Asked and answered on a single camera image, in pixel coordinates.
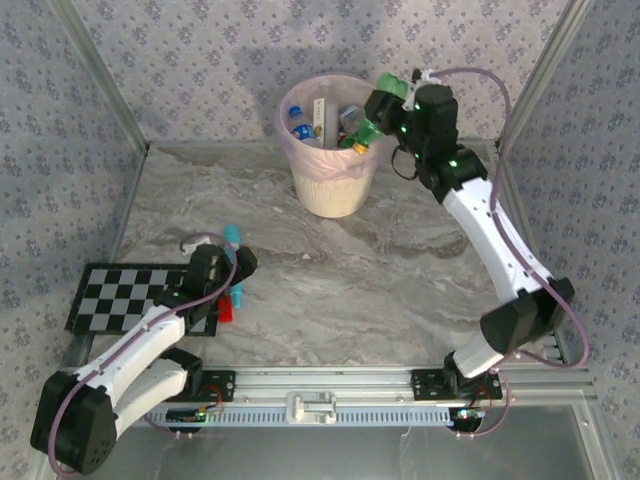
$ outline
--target black and white checkerboard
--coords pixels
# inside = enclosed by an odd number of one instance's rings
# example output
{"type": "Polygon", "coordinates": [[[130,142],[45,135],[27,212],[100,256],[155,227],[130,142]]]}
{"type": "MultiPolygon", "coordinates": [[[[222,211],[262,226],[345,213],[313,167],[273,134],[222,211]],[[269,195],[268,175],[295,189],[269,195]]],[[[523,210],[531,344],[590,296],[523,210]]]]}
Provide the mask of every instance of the black and white checkerboard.
{"type": "MultiPolygon", "coordinates": [[[[86,266],[65,328],[76,334],[128,332],[167,287],[182,282],[187,265],[90,263],[86,266]]],[[[201,320],[188,335],[215,335],[201,320]]]]}

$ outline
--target floral wallpaper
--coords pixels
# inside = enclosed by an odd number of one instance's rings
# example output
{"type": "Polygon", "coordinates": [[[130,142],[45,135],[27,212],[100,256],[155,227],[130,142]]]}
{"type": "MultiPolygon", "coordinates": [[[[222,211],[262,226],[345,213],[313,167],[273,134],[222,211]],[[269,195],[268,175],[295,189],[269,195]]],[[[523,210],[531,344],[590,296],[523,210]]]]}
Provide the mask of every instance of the floral wallpaper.
{"type": "Polygon", "coordinates": [[[0,478],[23,479],[80,274],[141,158],[44,0],[1,2],[0,64],[0,478]]]}
{"type": "MultiPolygon", "coordinates": [[[[147,140],[273,134],[284,93],[323,71],[492,69],[519,95],[567,0],[73,0],[147,140]]],[[[452,78],[465,137],[495,138],[500,94],[452,78]]]]}
{"type": "Polygon", "coordinates": [[[640,478],[639,47],[637,0],[598,0],[512,155],[540,253],[576,286],[629,478],[640,478]]]}

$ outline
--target black bracket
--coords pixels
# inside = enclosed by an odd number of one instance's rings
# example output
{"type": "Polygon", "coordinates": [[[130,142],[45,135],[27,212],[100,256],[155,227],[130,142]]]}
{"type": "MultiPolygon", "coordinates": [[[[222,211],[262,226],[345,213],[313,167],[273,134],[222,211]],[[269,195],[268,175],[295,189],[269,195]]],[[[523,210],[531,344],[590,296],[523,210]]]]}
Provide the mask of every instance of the black bracket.
{"type": "Polygon", "coordinates": [[[194,393],[185,392],[168,398],[166,402],[173,403],[216,403],[218,392],[222,395],[222,402],[232,402],[236,389],[236,372],[233,370],[203,370],[200,388],[194,393]]]}
{"type": "Polygon", "coordinates": [[[428,368],[411,371],[413,399],[416,402],[438,400],[500,400],[502,389],[497,374],[486,373],[474,379],[473,386],[454,392],[445,382],[442,368],[428,368]]]}

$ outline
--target white bracket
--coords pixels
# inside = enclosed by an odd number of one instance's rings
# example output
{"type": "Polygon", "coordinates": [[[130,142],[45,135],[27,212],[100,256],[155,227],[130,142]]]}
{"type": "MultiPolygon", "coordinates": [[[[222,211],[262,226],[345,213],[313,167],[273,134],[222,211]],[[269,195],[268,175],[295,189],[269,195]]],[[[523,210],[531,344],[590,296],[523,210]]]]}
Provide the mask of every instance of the white bracket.
{"type": "Polygon", "coordinates": [[[287,423],[333,425],[336,396],[331,392],[291,392],[287,395],[287,423]]]}

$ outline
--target white trash can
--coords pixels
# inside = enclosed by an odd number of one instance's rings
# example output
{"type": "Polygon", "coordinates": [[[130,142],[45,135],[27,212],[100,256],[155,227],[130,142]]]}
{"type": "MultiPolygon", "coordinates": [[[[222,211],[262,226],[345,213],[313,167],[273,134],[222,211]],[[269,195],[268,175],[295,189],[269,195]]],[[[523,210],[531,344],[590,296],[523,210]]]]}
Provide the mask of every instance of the white trash can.
{"type": "Polygon", "coordinates": [[[325,150],[309,146],[295,138],[287,128],[289,109],[299,106],[313,116],[313,100],[322,96],[321,81],[331,81],[340,108],[356,103],[364,106],[373,85],[346,74],[324,74],[293,87],[280,101],[275,130],[293,174],[300,202],[312,213],[326,218],[351,215],[369,195],[369,188],[380,161],[390,153],[389,142],[373,143],[365,155],[352,149],[325,150]]]}

